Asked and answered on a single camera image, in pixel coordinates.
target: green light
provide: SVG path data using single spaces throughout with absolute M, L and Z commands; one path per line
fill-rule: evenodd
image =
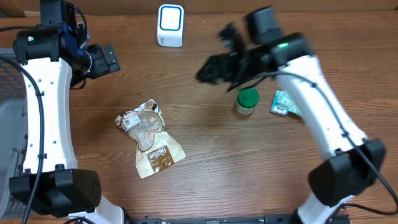
M 284 48 L 287 47 L 289 43 L 282 43 L 282 44 L 278 44 L 278 48 Z

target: green lid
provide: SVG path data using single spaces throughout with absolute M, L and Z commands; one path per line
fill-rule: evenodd
M 254 88 L 241 90 L 238 95 L 238 103 L 241 107 L 250 109 L 257 105 L 259 98 L 259 92 Z

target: wooden tabletop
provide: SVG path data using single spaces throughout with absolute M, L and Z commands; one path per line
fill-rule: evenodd
M 88 80 L 70 92 L 73 148 L 79 168 L 95 170 L 103 194 L 133 217 L 252 217 L 292 213 L 310 194 L 308 173 L 321 163 L 301 119 L 269 113 L 278 89 L 259 87 L 251 116 L 237 114 L 237 92 L 226 84 L 198 83 L 195 74 L 213 54 L 227 52 L 217 33 L 244 14 L 186 15 L 181 49 L 160 47 L 157 16 L 89 16 L 91 43 L 112 43 L 121 71 Z M 285 33 L 300 31 L 315 49 L 325 76 L 356 124 L 381 138 L 387 156 L 381 173 L 398 191 L 398 13 L 395 11 L 278 13 Z M 0 19 L 0 27 L 34 25 L 39 19 Z M 17 31 L 0 34 L 10 47 Z M 187 157 L 140 179 L 136 144 L 114 124 L 115 117 L 155 99 L 169 133 Z M 393 210 L 378 182 L 353 202 Z M 397 223 L 349 208 L 353 223 Z M 29 223 L 63 223 L 32 216 Z M 0 223 L 19 223 L 21 220 Z

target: wood grain surface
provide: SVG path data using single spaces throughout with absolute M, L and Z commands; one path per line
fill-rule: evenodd
M 254 114 L 243 116 L 233 108 L 237 92 L 226 94 L 226 84 L 195 80 L 207 57 L 228 51 L 218 31 L 231 21 L 243 28 L 243 15 L 186 15 L 181 49 L 158 46 L 157 16 L 87 18 L 91 43 L 112 43 L 122 69 L 70 92 L 73 147 L 79 168 L 96 170 L 103 194 L 133 217 L 252 217 L 291 213 L 306 201 L 307 175 L 321 160 L 299 118 L 269 113 L 276 83 L 264 82 Z M 398 12 L 286 12 L 278 17 L 286 33 L 306 35 L 356 124 L 371 139 L 384 141 L 382 174 L 398 191 Z M 0 19 L 0 27 L 38 22 Z M 1 33 L 0 47 L 10 47 L 15 37 L 16 31 Z M 136 144 L 114 119 L 151 98 L 187 157 L 140 179 Z M 353 202 L 394 209 L 380 183 Z M 355 224 L 398 222 L 355 208 L 346 212 Z M 63 221 L 32 216 L 29 223 Z

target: brown label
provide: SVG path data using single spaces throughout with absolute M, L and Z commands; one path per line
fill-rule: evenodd
M 162 171 L 174 164 L 173 157 L 167 146 L 162 146 L 147 153 L 147 158 L 155 173 Z

